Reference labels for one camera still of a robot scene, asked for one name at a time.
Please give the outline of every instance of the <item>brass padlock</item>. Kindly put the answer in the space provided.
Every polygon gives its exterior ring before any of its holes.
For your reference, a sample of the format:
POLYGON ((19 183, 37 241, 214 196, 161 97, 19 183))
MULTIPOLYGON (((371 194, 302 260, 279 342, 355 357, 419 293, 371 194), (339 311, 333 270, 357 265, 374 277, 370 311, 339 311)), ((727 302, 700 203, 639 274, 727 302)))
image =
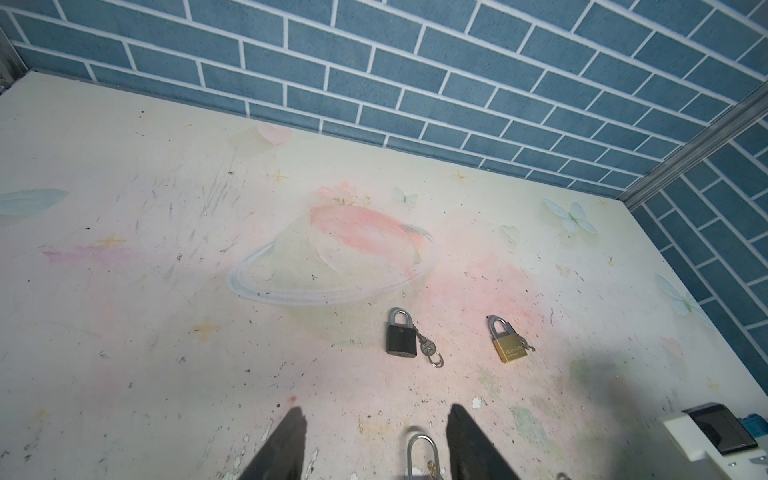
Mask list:
POLYGON ((490 315, 488 317, 488 328, 491 329, 493 345, 496 347, 498 356, 501 357, 503 363, 528 355, 528 352, 525 351, 526 349, 532 352, 536 351, 534 347, 528 345, 528 341, 515 332, 512 325, 500 316, 490 315), (504 326, 504 332, 501 335, 496 331, 496 322, 501 322, 504 326))

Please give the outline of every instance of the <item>scratched surface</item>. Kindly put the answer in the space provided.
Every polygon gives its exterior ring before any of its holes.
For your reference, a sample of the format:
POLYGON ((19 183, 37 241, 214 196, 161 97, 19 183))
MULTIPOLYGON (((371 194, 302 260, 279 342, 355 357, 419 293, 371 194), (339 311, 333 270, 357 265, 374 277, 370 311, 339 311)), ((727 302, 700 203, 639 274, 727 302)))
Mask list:
POLYGON ((522 478, 705 478, 656 419, 768 414, 616 201, 38 73, 0 145, 0 477, 232 479, 298 405, 304 479, 401 478, 457 402, 522 478))

